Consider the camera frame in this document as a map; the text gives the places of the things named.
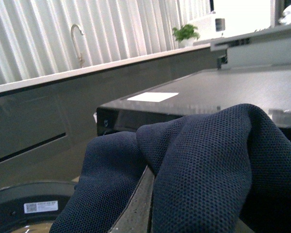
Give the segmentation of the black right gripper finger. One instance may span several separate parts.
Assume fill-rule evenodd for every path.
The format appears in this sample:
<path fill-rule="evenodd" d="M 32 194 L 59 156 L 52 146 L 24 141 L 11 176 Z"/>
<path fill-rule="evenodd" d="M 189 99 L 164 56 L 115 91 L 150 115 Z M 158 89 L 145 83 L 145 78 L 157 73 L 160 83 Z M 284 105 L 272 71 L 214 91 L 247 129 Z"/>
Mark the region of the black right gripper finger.
<path fill-rule="evenodd" d="M 153 183 L 155 175 L 147 166 L 126 207 L 109 229 L 110 233 L 151 233 Z"/>

